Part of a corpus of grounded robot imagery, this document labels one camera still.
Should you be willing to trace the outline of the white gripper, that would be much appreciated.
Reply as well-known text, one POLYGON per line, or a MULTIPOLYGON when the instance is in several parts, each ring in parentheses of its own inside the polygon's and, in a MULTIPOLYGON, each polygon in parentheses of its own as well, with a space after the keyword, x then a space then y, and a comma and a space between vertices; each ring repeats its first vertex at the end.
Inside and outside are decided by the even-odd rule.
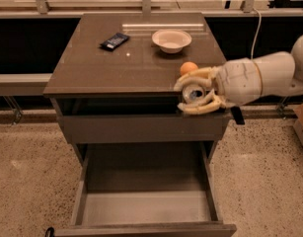
POLYGON ((261 96, 263 85, 258 66, 248 58, 227 61, 216 67, 204 67, 180 77, 176 92, 190 84, 211 90, 204 98, 192 103, 179 103, 178 108, 186 115, 205 115, 230 107, 246 105, 261 96), (211 90, 215 80, 216 92, 211 90))

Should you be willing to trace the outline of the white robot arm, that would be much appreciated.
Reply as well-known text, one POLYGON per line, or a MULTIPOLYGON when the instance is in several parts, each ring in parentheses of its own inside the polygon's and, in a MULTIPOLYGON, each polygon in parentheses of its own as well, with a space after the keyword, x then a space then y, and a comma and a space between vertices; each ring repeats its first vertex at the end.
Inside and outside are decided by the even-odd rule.
POLYGON ((183 94, 178 108, 194 116, 240 107, 271 95, 303 95, 303 35, 289 52, 195 69, 180 77, 174 90, 183 94))

